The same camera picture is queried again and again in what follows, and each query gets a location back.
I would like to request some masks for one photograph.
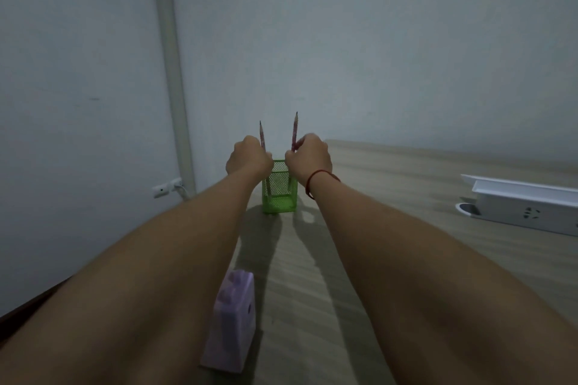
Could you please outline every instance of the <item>forearm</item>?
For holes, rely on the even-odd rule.
[[[400,383],[568,374],[576,331],[510,273],[328,174],[311,188]]]
[[[86,383],[102,379],[98,374],[107,363],[125,363],[123,375],[130,375],[131,368],[141,369],[141,358],[153,361],[164,350],[174,350],[173,363],[186,356],[181,362],[195,364],[257,183],[253,175],[235,172],[121,239],[12,338],[0,354],[0,371],[31,374],[34,361]],[[184,324],[178,331],[175,320]]]

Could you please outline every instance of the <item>red string bracelet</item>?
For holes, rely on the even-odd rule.
[[[316,173],[318,173],[318,172],[327,172],[330,176],[332,176],[333,178],[335,178],[337,181],[339,181],[339,182],[341,183],[341,180],[340,180],[339,178],[337,178],[337,177],[336,177],[334,174],[332,174],[331,172],[326,171],[326,170],[324,170],[324,169],[316,170],[314,173],[312,173],[311,175],[309,175],[309,178],[307,179],[307,184],[305,184],[305,193],[306,193],[307,196],[308,196],[309,198],[311,198],[311,199],[314,199],[314,198],[311,196],[311,193],[309,193],[309,191],[311,190],[311,189],[309,188],[309,183],[311,182],[311,178],[313,178],[313,176],[314,176]]]

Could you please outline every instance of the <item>green mesh pencil holder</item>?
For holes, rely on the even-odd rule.
[[[267,190],[267,180],[263,180],[263,213],[295,212],[297,208],[297,180],[289,177],[285,160],[274,160],[274,162],[273,171],[269,176],[271,195]]]

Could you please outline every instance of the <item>purple pencil sharpener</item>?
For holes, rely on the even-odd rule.
[[[229,271],[215,301],[209,338],[200,364],[241,373],[255,327],[253,274],[240,269]]]

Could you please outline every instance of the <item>desk surface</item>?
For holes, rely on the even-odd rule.
[[[485,254],[578,324],[578,238],[468,218],[460,174],[578,187],[578,167],[329,140],[351,187]],[[257,332],[243,374],[199,369],[203,384],[394,383],[315,202],[266,216],[251,198],[233,266],[255,275]]]

